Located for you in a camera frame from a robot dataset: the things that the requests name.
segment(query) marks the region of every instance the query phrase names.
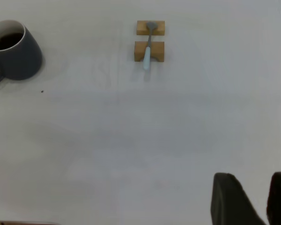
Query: mug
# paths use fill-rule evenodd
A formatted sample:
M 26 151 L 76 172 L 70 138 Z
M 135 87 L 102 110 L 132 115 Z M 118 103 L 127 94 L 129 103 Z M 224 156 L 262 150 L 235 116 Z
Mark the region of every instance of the mug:
M 0 81 L 24 80 L 42 66 L 43 56 L 37 42 L 20 22 L 0 22 Z

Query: black object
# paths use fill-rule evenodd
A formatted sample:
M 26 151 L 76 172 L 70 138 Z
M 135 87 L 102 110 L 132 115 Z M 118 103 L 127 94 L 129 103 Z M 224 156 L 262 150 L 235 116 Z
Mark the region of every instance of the black object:
M 229 173 L 216 173 L 211 201 L 213 225 L 265 225 L 240 182 Z
M 281 172 L 272 176 L 266 212 L 270 225 L 281 225 Z
M 266 212 L 270 225 L 281 225 L 281 172 L 272 176 Z M 265 225 L 240 182 L 229 173 L 214 175 L 211 218 L 213 225 Z
M 20 34 L 21 39 L 12 45 Z M 32 77 L 40 69 L 43 59 L 41 49 L 20 22 L 13 20 L 0 22 L 0 48 L 3 47 L 7 48 L 0 50 L 0 81 L 5 77 L 11 80 L 24 80 Z

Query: spoon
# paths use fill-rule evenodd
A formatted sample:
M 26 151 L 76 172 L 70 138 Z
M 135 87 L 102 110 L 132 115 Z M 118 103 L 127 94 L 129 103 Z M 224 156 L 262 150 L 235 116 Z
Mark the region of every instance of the spoon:
M 144 69 L 149 70 L 150 68 L 150 55 L 151 55 L 151 37 L 152 37 L 152 32 L 155 30 L 158 25 L 156 22 L 147 22 L 147 27 L 150 30 L 149 34 L 149 40 L 148 40 L 148 46 L 145 51 L 145 57 L 144 57 Z

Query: table surface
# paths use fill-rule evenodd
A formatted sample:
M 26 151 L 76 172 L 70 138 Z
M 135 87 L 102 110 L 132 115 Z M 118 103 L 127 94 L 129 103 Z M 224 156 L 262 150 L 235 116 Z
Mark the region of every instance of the table surface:
M 213 175 L 266 221 L 281 171 L 280 0 L 0 0 L 45 63 L 0 84 L 0 219 L 211 224 Z M 133 61 L 165 20 L 165 62 Z

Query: spoon handle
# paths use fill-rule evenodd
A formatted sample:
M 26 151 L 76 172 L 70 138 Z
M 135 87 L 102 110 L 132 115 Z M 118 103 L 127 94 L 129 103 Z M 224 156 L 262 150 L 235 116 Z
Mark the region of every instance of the spoon handle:
M 150 68 L 150 56 L 151 56 L 151 48 L 147 47 L 144 57 L 144 69 L 149 70 Z

